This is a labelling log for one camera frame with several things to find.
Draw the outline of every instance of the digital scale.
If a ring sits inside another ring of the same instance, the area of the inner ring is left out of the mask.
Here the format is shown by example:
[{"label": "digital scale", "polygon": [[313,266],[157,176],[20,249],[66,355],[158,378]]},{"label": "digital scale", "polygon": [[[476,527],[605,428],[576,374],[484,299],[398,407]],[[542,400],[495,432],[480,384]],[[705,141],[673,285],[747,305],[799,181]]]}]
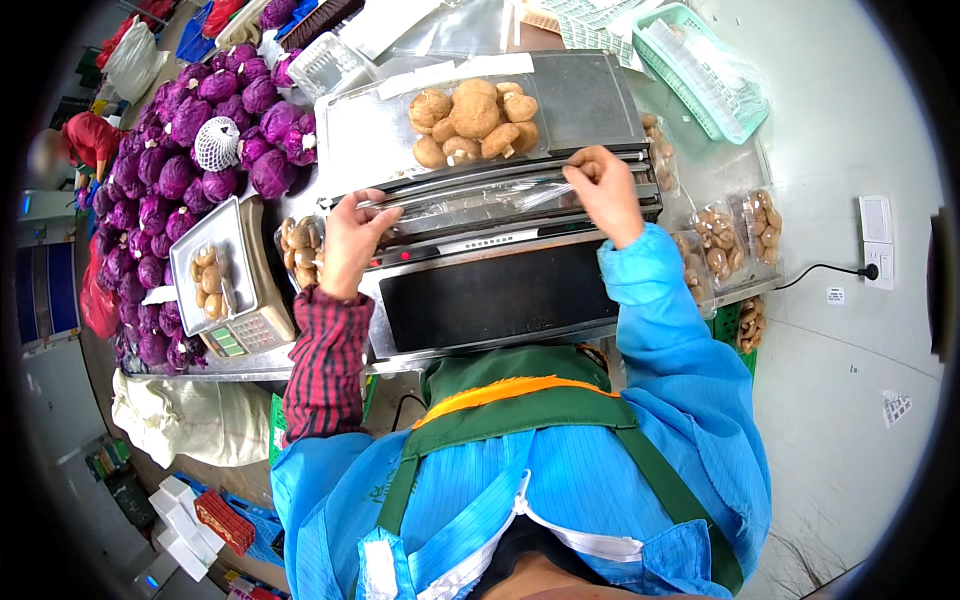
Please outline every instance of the digital scale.
[{"label": "digital scale", "polygon": [[[259,196],[242,202],[234,197],[214,208],[170,249],[183,329],[188,336],[200,335],[222,358],[265,352],[296,338],[267,263],[262,219],[263,200]],[[197,284],[190,277],[193,257],[210,245],[226,251],[235,297],[233,317],[215,324],[197,307]]]}]

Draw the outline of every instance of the person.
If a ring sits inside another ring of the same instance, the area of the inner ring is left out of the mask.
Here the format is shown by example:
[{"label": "person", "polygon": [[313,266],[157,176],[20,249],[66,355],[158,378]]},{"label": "person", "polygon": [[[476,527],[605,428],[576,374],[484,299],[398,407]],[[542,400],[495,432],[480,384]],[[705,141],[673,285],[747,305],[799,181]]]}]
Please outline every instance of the person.
[{"label": "person", "polygon": [[123,134],[103,117],[85,110],[70,117],[60,130],[38,133],[31,145],[31,169],[45,177],[58,163],[69,160],[82,175],[104,182],[109,162],[117,154]]},{"label": "person", "polygon": [[564,176],[609,237],[627,389],[590,348],[446,357],[420,378],[426,415],[378,440],[361,425],[373,305],[357,285],[401,211],[357,208],[383,198],[363,190],[330,212],[323,280],[294,303],[271,471],[295,598],[731,598],[756,570],[771,498],[750,373],[711,339],[627,165],[593,146]]}]

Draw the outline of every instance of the blue crate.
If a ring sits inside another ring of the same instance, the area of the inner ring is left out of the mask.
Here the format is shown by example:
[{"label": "blue crate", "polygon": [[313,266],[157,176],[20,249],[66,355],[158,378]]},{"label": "blue crate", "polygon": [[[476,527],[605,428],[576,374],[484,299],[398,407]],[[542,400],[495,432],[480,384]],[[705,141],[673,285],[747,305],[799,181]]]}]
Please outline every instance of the blue crate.
[{"label": "blue crate", "polygon": [[196,62],[213,49],[214,40],[204,37],[201,33],[206,18],[210,16],[212,10],[213,2],[211,0],[195,13],[186,27],[183,28],[183,35],[180,36],[180,43],[177,44],[177,53],[175,54],[178,59]]},{"label": "blue crate", "polygon": [[[175,472],[174,477],[190,486],[197,496],[206,492],[208,488],[208,486],[205,486],[180,471]],[[256,534],[253,537],[253,545],[247,549],[246,555],[258,561],[263,561],[264,563],[283,566],[283,559],[277,556],[273,548],[270,547],[274,538],[283,530],[283,525],[280,524],[280,517],[276,511],[257,506],[249,500],[245,500],[230,492],[220,492],[220,497],[223,498],[238,515],[253,525]]]}]

